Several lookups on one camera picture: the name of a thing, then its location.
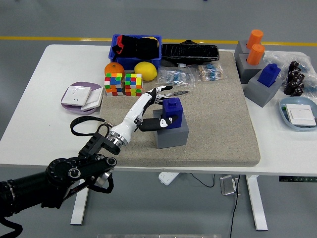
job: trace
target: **gray floor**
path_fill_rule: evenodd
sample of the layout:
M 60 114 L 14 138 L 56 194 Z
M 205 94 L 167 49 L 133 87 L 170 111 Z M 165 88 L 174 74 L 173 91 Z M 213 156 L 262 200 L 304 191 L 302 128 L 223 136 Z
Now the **gray floor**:
M 263 41 L 316 42 L 317 1 L 294 0 L 2 0 L 0 36 L 112 37 L 155 34 L 165 39 L 239 40 L 252 29 Z M 105 42 L 0 41 L 0 138 L 41 58 L 50 44 Z M 234 49 L 235 45 L 218 45 Z M 317 68 L 317 47 L 266 46 L 267 50 L 300 51 Z M 41 172 L 1 168 L 0 181 Z M 212 177 L 197 175 L 211 184 Z M 61 209 L 39 206 L 11 217 L 24 226 L 22 238 L 96 237 L 98 234 L 220 234 L 227 238 L 234 197 L 223 197 L 216 175 L 214 188 L 189 174 L 170 185 L 158 173 L 115 172 L 110 195 L 90 192 L 83 226 L 70 226 L 74 198 Z M 235 215 L 233 237 L 315 237 L 317 196 L 313 183 L 280 183 L 259 177 L 269 231 L 256 232 L 245 178 Z M 0 235 L 9 230 L 0 227 Z

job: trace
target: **purple plate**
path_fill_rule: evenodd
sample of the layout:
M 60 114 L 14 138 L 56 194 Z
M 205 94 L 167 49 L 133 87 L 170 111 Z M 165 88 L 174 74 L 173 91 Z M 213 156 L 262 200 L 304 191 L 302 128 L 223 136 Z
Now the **purple plate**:
M 71 86 L 81 86 L 81 87 L 90 87 L 91 90 L 96 90 L 96 89 L 99 89 L 99 88 L 102 88 L 100 85 L 98 84 L 95 84 L 95 83 L 89 83 L 89 82 L 77 82 L 77 83 L 73 83 Z M 63 100 L 66 92 L 67 92 L 67 89 L 63 95 L 63 97 L 61 98 L 60 100 L 60 103 L 61 101 Z M 88 115 L 88 114 L 91 114 L 93 113 L 97 108 L 92 108 L 90 110 L 87 110 L 87 111 L 81 111 L 80 108 L 81 106 L 71 106 L 71 105 L 65 105 L 65 104 L 62 104 L 62 107 L 65 108 L 66 110 L 69 110 L 71 111 L 72 113 L 75 113 L 75 114 L 81 114 L 81 115 Z

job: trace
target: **white robotic hand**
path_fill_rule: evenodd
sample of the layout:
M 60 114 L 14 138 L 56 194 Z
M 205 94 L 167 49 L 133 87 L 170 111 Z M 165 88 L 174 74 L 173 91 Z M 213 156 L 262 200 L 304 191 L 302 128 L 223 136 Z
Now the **white robotic hand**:
M 106 138 L 120 148 L 122 145 L 129 144 L 132 133 L 138 128 L 141 131 L 154 131 L 165 129 L 172 124 L 177 119 L 177 116 L 167 119 L 142 118 L 148 106 L 154 103 L 162 105 L 162 101 L 167 99 L 167 97 L 159 93 L 172 88 L 172 86 L 161 86 L 142 94 L 125 116 L 123 122 L 113 127 Z

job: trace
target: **robotic arm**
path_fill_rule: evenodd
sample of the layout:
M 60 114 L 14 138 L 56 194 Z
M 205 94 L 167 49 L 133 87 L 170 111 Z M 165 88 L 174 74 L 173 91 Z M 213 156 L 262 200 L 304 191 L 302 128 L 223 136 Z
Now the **robotic arm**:
M 0 182 L 0 223 L 15 229 L 3 237 L 17 237 L 22 232 L 22 227 L 9 222 L 5 217 L 12 216 L 29 207 L 41 204 L 41 207 L 60 208 L 63 201 L 84 188 L 111 193 L 113 189 L 112 170 L 117 161 L 114 157 L 98 154 L 105 148 L 114 155 L 120 153 L 122 145 L 128 145 L 131 135 L 138 128 L 141 131 L 164 129 L 173 123 L 177 116 L 168 119 L 143 119 L 143 114 L 148 106 L 162 104 L 166 99 L 159 92 L 172 89 L 172 86 L 154 88 L 144 93 L 130 109 L 123 122 L 113 127 L 104 120 L 95 117 L 79 117 L 71 123 L 71 131 L 75 135 L 92 135 L 87 144 L 80 150 L 79 155 L 73 158 L 60 158 L 53 160 L 45 172 L 35 175 Z M 105 136 L 99 134 L 99 126 L 94 134 L 80 134 L 73 130 L 74 126 L 86 120 L 96 119 L 103 121 L 108 128 Z M 85 182 L 71 188 L 78 180 Z M 102 188 L 108 180 L 109 187 Z

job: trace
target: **orange cylinder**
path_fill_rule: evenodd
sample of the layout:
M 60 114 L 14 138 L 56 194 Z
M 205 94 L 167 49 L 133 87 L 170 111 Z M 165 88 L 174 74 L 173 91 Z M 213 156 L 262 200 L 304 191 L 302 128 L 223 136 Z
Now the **orange cylinder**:
M 247 63 L 250 65 L 258 65 L 260 63 L 264 51 L 265 47 L 263 45 L 254 44 L 247 58 Z
M 251 32 L 251 35 L 249 37 L 249 40 L 246 44 L 246 47 L 250 50 L 252 48 L 252 45 L 254 44 L 260 44 L 263 37 L 263 31 L 261 30 L 253 30 Z

